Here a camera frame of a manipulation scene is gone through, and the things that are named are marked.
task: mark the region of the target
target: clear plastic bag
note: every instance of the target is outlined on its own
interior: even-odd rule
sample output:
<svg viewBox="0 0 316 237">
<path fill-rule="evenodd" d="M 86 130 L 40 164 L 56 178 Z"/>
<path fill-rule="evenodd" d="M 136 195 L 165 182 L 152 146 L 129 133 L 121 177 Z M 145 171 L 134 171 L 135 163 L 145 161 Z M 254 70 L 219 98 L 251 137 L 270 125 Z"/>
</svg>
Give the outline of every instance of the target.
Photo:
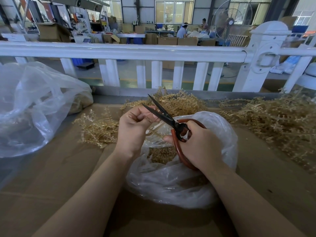
<svg viewBox="0 0 316 237">
<path fill-rule="evenodd" d="M 231 125 L 220 115 L 201 111 L 194 115 L 178 116 L 175 119 L 192 118 L 210 129 L 223 144 L 223 161 L 232 169 L 237 166 L 237 135 Z M 170 135 L 171 127 L 160 123 L 157 130 L 162 135 Z M 186 209 L 207 208 L 217 200 L 212 185 L 205 181 L 200 171 L 194 171 L 180 163 L 178 156 L 166 165 L 152 163 L 147 158 L 149 147 L 167 147 L 156 135 L 146 137 L 141 156 L 132 164 L 126 176 L 127 189 L 144 199 L 156 203 L 176 205 Z"/>
<path fill-rule="evenodd" d="M 91 88 L 40 62 L 0 67 L 0 157 L 47 144 L 68 114 L 93 103 Z"/>
</svg>

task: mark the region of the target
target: red scissor handle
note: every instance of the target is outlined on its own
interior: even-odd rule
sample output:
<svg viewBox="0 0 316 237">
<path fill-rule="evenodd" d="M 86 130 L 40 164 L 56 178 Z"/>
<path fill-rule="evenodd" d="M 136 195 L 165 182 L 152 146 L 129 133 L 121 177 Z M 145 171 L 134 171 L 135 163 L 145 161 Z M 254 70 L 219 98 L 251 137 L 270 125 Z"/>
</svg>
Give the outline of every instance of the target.
<svg viewBox="0 0 316 237">
<path fill-rule="evenodd" d="M 186 123 L 188 121 L 194 121 L 196 124 L 198 124 L 200 127 L 206 129 L 206 127 L 199 121 L 195 120 L 195 119 L 180 119 L 180 120 L 177 120 L 179 123 Z M 190 139 L 190 137 L 192 136 L 192 133 L 191 131 L 188 129 L 188 130 L 184 130 L 183 132 L 183 135 L 186 134 L 186 132 L 189 131 L 188 133 L 188 139 Z M 172 129 L 171 130 L 171 134 L 172 134 L 172 138 L 173 138 L 173 142 L 174 142 L 174 147 L 176 148 L 176 152 L 179 156 L 179 159 L 182 163 L 184 163 L 185 166 L 187 166 L 188 168 L 192 169 L 192 170 L 198 170 L 198 168 L 196 168 L 194 165 L 192 165 L 192 163 L 185 157 L 185 155 L 183 154 L 182 150 L 181 150 L 181 147 L 180 147 L 180 143 L 179 143 L 179 140 L 177 138 L 177 135 L 176 135 L 176 131 L 175 129 Z"/>
</svg>

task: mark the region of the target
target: person's left arm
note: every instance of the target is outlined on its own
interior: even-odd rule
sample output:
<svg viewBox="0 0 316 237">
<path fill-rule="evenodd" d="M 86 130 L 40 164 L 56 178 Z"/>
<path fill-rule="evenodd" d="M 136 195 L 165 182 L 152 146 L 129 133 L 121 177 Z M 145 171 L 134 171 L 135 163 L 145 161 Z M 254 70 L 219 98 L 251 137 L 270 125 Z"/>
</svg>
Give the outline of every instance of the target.
<svg viewBox="0 0 316 237">
<path fill-rule="evenodd" d="M 113 153 L 33 236 L 103 236 L 127 171 L 140 155 L 145 132 L 155 121 L 157 118 L 143 106 L 125 113 Z"/>
</svg>

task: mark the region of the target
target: green floor strip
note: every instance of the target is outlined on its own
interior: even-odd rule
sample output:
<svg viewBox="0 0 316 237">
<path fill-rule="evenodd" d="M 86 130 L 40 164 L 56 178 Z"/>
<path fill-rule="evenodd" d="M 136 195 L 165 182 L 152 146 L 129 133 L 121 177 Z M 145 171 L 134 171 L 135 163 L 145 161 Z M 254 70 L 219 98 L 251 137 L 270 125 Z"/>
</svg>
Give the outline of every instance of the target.
<svg viewBox="0 0 316 237">
<path fill-rule="evenodd" d="M 90 86 L 103 86 L 103 82 L 101 79 L 90 79 L 90 78 L 79 78 L 81 81 L 89 84 Z M 128 87 L 128 88 L 137 88 L 137 81 L 136 80 L 120 80 L 121 87 Z M 162 86 L 166 89 L 172 89 L 172 82 L 162 80 Z M 207 91 L 209 84 L 204 84 L 204 91 Z M 220 83 L 217 87 L 217 91 L 229 91 L 233 90 L 234 84 L 231 83 Z M 151 81 L 146 81 L 146 88 L 151 88 Z M 192 90 L 193 89 L 193 82 L 183 82 L 181 88 L 183 90 Z"/>
</svg>

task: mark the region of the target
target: hand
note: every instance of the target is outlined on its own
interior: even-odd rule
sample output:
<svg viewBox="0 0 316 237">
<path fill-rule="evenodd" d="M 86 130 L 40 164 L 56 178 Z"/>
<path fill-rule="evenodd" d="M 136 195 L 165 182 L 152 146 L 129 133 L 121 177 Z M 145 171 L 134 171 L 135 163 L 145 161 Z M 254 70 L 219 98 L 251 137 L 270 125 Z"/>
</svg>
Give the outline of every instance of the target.
<svg viewBox="0 0 316 237">
<path fill-rule="evenodd" d="M 143 106 L 136 106 L 121 116 L 118 140 L 114 152 L 120 156 L 136 159 L 145 141 L 146 130 L 159 119 Z"/>
<path fill-rule="evenodd" d="M 180 142 L 180 147 L 188 160 L 202 172 L 206 167 L 213 167 L 222 162 L 222 144 L 217 136 L 208 129 L 204 129 L 194 121 L 187 122 L 192 132 L 187 142 Z M 171 135 L 166 135 L 164 141 L 173 144 Z"/>
</svg>

